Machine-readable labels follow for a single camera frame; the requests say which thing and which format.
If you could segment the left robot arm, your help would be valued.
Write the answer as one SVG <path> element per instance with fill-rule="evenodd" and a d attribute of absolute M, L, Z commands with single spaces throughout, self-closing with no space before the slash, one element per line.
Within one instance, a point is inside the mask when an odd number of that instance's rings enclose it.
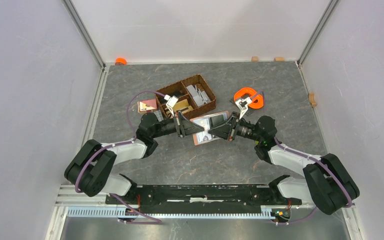
<path fill-rule="evenodd" d="M 156 138 L 171 134 L 183 138 L 202 131 L 202 126 L 179 111 L 173 118 L 162 121 L 153 112 L 146 113 L 132 139 L 115 143 L 86 141 L 65 169 L 64 177 L 74 184 L 77 193 L 89 197 L 99 193 L 116 194 L 125 204 L 131 204 L 137 198 L 135 184 L 122 174 L 113 174 L 113 166 L 149 157 L 158 146 Z"/>

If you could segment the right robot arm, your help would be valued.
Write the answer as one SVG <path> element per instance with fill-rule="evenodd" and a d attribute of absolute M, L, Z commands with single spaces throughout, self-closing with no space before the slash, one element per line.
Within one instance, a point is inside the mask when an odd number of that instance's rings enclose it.
<path fill-rule="evenodd" d="M 287 168 L 302 177 L 285 176 L 275 182 L 268 191 L 269 199 L 275 204 L 293 198 L 313 203 L 324 214 L 331 215 L 341 208 L 350 208 L 361 194 L 338 156 L 333 153 L 314 155 L 287 146 L 276 137 L 275 119 L 268 115 L 252 124 L 233 112 L 208 132 L 227 141 L 236 137 L 256 141 L 254 150 L 260 160 Z"/>

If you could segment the gold cards pile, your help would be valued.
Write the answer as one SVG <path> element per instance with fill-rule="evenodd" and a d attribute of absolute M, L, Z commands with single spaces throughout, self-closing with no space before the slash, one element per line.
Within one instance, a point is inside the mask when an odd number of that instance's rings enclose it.
<path fill-rule="evenodd" d="M 174 107 L 173 111 L 176 112 L 181 112 L 182 114 L 191 112 L 194 108 L 190 105 L 189 101 L 187 99 L 178 101 Z"/>

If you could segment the silver cards pile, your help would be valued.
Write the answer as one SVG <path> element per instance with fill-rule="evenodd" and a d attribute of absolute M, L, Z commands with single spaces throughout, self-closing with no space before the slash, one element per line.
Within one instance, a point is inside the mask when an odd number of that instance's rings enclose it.
<path fill-rule="evenodd" d="M 198 107 L 211 102 L 207 93 L 204 90 L 200 90 L 197 85 L 188 85 L 186 89 Z"/>

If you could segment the brown wicker basket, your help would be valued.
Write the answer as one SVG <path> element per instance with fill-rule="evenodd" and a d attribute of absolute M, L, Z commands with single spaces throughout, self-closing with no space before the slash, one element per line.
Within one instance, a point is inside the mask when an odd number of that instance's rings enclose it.
<path fill-rule="evenodd" d="M 209 98 L 209 102 L 198 106 L 195 103 L 192 94 L 187 90 L 188 86 L 197 87 L 198 90 L 205 92 Z M 183 113 L 187 119 L 206 115 L 216 108 L 216 96 L 201 74 L 195 74 L 186 79 L 167 85 L 158 89 L 157 92 L 163 95 L 176 96 L 178 98 L 178 103 L 187 100 L 192 108 L 191 111 Z"/>

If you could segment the wooden block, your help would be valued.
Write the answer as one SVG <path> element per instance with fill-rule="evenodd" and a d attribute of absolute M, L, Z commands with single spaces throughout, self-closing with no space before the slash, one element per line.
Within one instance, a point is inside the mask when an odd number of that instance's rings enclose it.
<path fill-rule="evenodd" d="M 281 57 L 281 56 L 277 56 L 274 58 L 274 61 L 275 62 L 284 62 L 285 61 L 285 58 L 284 57 Z"/>
<path fill-rule="evenodd" d="M 257 56 L 252 56 L 251 57 L 251 62 L 258 62 L 259 58 Z"/>

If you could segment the curved wooden piece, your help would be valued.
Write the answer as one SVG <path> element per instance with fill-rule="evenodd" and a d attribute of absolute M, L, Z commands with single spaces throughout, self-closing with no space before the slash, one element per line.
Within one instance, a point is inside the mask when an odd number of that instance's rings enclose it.
<path fill-rule="evenodd" d="M 310 92 L 308 94 L 308 100 L 309 100 L 309 103 L 310 103 L 310 106 L 312 108 L 316 107 L 318 105 L 317 101 L 316 101 L 316 96 L 315 96 L 315 93 L 314 92 Z"/>

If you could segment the orange cap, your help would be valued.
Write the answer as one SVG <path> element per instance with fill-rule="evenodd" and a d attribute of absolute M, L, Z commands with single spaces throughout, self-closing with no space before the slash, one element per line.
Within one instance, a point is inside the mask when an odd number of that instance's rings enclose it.
<path fill-rule="evenodd" d="M 118 65 L 126 65 L 127 64 L 127 60 L 122 58 L 122 57 L 118 57 L 118 58 L 115 59 L 114 64 L 116 66 L 118 66 Z"/>

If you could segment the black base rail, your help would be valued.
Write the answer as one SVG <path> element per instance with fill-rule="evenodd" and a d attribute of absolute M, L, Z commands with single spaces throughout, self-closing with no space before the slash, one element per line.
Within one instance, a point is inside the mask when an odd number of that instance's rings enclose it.
<path fill-rule="evenodd" d="M 144 214 L 257 214 L 261 206 L 302 204 L 267 184 L 135 185 L 121 199 Z"/>

